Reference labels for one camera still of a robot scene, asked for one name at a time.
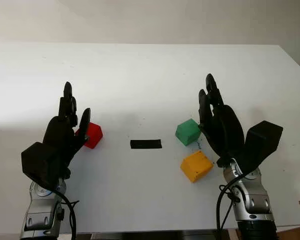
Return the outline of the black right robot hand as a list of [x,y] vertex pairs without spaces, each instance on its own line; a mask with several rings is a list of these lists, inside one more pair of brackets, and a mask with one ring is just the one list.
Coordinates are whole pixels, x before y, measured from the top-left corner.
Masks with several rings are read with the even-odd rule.
[[205,82],[206,90],[198,94],[198,128],[219,156],[217,166],[224,168],[243,150],[244,132],[233,109],[224,104],[213,75],[209,73]]

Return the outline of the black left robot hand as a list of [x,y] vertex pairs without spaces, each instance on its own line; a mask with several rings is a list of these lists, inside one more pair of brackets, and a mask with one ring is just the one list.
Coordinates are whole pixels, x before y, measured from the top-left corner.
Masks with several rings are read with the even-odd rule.
[[58,115],[48,123],[43,143],[55,147],[60,156],[60,177],[69,179],[69,165],[75,154],[88,141],[87,134],[91,119],[91,109],[86,108],[78,122],[77,102],[72,93],[72,85],[66,82],[60,98]]

